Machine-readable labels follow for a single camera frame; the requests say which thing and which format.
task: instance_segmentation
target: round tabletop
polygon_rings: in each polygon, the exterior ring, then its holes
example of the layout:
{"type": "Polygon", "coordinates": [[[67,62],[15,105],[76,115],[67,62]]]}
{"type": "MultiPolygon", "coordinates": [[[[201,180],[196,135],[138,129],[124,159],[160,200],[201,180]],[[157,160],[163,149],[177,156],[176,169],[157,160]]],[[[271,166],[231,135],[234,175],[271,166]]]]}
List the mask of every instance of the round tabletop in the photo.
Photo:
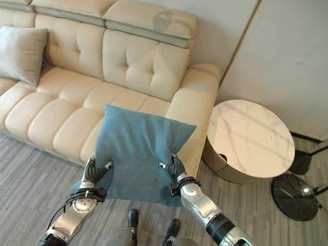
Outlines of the round tabletop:
{"type": "Polygon", "coordinates": [[[228,100],[214,107],[208,140],[227,164],[256,178],[276,177],[291,166],[295,147],[285,124],[265,107],[228,100]]]}

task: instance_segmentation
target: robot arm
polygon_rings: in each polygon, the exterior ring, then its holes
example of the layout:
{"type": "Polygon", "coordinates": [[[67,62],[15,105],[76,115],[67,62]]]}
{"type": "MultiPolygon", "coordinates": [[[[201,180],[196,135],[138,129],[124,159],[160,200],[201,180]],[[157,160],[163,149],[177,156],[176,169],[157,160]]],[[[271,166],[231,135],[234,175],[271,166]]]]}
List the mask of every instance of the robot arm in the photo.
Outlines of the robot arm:
{"type": "Polygon", "coordinates": [[[221,209],[200,189],[194,177],[186,174],[181,160],[172,154],[172,163],[159,163],[174,178],[169,185],[171,195],[180,195],[182,205],[198,219],[213,241],[219,246],[256,246],[239,227],[236,227],[221,209]]]}
{"type": "Polygon", "coordinates": [[[74,234],[81,228],[84,219],[93,212],[99,202],[104,202],[107,190],[95,189],[94,185],[111,167],[112,163],[108,162],[104,167],[96,168],[95,159],[91,157],[88,160],[79,189],[57,211],[64,208],[64,213],[53,224],[49,223],[48,230],[37,246],[68,245],[74,234]]]}

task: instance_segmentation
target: round side table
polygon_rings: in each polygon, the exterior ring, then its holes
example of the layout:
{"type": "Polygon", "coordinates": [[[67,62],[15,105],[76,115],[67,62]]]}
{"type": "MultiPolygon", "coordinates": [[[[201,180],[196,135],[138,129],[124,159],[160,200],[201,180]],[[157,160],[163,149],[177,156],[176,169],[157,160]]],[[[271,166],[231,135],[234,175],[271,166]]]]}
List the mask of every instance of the round side table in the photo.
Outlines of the round side table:
{"type": "Polygon", "coordinates": [[[235,183],[276,177],[294,155],[289,130],[270,110],[246,100],[214,107],[202,156],[218,176],[235,183]]]}

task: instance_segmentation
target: floor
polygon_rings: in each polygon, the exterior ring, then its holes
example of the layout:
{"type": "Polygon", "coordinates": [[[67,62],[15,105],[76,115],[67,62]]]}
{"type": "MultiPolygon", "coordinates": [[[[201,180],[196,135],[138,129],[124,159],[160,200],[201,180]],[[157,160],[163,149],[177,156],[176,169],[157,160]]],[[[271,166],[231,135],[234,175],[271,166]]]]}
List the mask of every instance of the floor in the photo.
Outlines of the floor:
{"type": "MultiPolygon", "coordinates": [[[[312,142],[295,138],[300,150],[312,142]]],[[[0,244],[35,245],[43,236],[50,217],[70,194],[69,187],[81,178],[83,168],[0,133],[0,244]]],[[[328,245],[328,213],[319,210],[309,222],[284,216],[274,204],[270,180],[234,184],[217,177],[203,162],[198,180],[202,190],[258,245],[328,245]]],[[[303,178],[312,186],[328,182],[328,150],[316,155],[303,178]]],[[[318,197],[328,208],[328,194],[318,197]]],[[[185,209],[158,204],[106,200],[86,221],[70,245],[106,245],[109,228],[125,226],[128,211],[140,212],[139,245],[160,245],[173,218],[182,223],[180,236],[198,245],[214,245],[194,217],[185,209]]]]}

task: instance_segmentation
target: cream leather sofa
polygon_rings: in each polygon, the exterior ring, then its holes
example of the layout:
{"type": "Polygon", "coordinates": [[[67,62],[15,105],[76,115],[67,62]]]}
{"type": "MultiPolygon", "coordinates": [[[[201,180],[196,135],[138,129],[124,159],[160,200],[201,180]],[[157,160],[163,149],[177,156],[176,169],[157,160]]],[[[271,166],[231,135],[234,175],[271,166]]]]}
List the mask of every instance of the cream leather sofa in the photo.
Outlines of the cream leather sofa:
{"type": "Polygon", "coordinates": [[[0,2],[0,25],[49,30],[37,87],[0,78],[1,130],[84,165],[105,105],[161,115],[197,126],[178,153],[196,175],[219,79],[214,65],[189,66],[196,23],[130,1],[0,2]]]}

